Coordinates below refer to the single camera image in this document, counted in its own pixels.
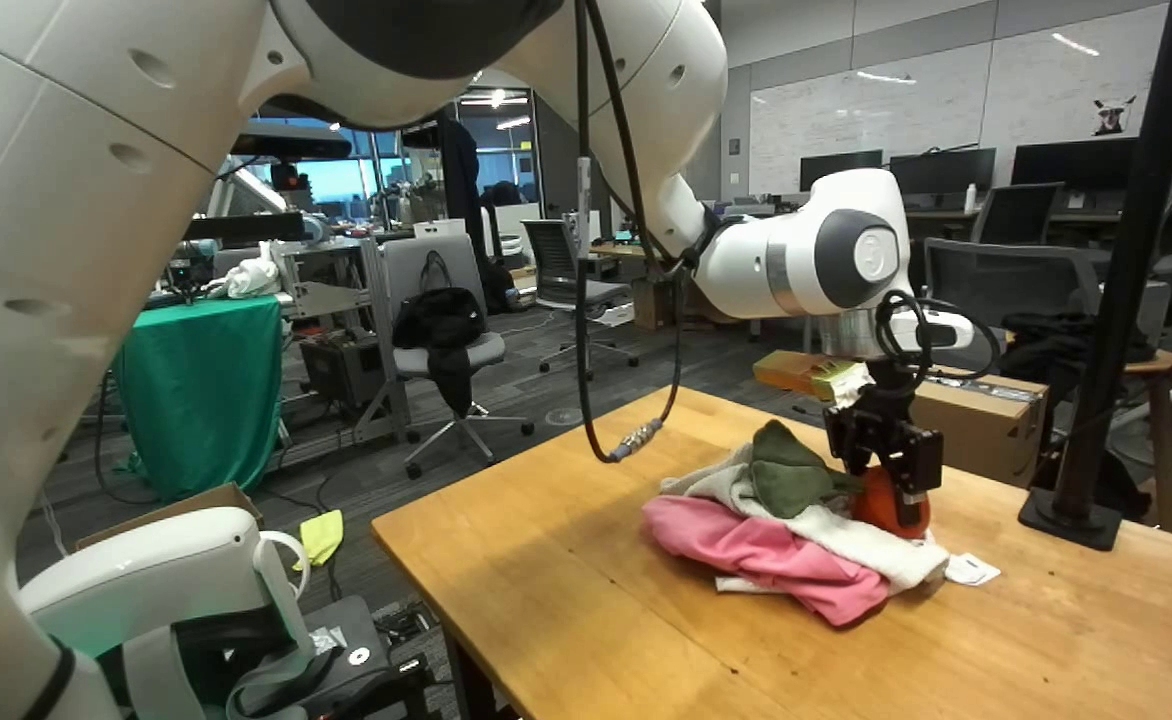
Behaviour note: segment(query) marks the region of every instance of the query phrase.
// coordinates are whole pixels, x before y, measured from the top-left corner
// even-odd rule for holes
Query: ceiling light
[[[532,124],[532,118],[511,118],[511,122],[495,124],[495,133],[528,127],[528,124]]]
[[[511,92],[511,89],[465,92],[461,103],[495,108],[495,96],[502,96],[505,108],[532,103],[528,92]]]
[[[1063,34],[1053,34],[1053,41],[1063,46],[1063,49],[1071,49],[1071,53],[1079,53],[1079,56],[1101,56],[1093,46],[1079,46],[1079,41],[1071,41]]]
[[[918,78],[888,78],[888,71],[858,71],[866,85],[905,85],[905,89],[911,89],[918,85]]]

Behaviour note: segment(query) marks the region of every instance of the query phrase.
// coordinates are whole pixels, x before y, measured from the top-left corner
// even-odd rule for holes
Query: green cloth
[[[116,353],[139,480],[159,498],[257,486],[280,430],[280,303],[149,310]]]
[[[861,492],[861,480],[832,474],[777,421],[752,437],[745,480],[774,517],[799,517],[814,506],[846,514]]]

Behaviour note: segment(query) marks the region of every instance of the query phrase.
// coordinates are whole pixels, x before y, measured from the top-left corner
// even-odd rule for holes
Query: table top
[[[1161,350],[1161,353],[1149,357],[1149,360],[1126,365],[1126,375],[1172,375],[1172,353]]]
[[[660,393],[600,430],[658,410]],[[990,589],[895,596],[849,632],[783,596],[716,596],[654,549],[641,506],[760,423],[685,393],[624,464],[565,434],[373,527],[528,715],[1172,715],[1172,535],[1126,525],[1117,552],[1075,549],[970,474],[944,474],[937,535],[996,565]]]

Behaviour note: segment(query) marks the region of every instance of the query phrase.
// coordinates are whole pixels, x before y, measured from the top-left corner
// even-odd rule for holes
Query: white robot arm
[[[11,583],[16,534],[127,335],[154,279],[250,118],[307,96],[360,124],[410,124],[478,67],[505,67],[577,118],[577,0],[0,0],[0,715],[114,715],[89,657],[60,647]],[[872,353],[872,302],[905,286],[888,178],[841,178],[783,222],[711,234],[679,170],[723,99],[723,46],[699,0],[600,0],[630,96],[654,235],[734,315],[837,315]],[[593,71],[600,173],[630,202]]]

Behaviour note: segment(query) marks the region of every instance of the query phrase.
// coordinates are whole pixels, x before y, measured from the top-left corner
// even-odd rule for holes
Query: pink towel
[[[645,517],[663,552],[780,589],[832,628],[866,622],[894,596],[866,565],[841,560],[783,525],[738,517],[716,501],[658,498]]]

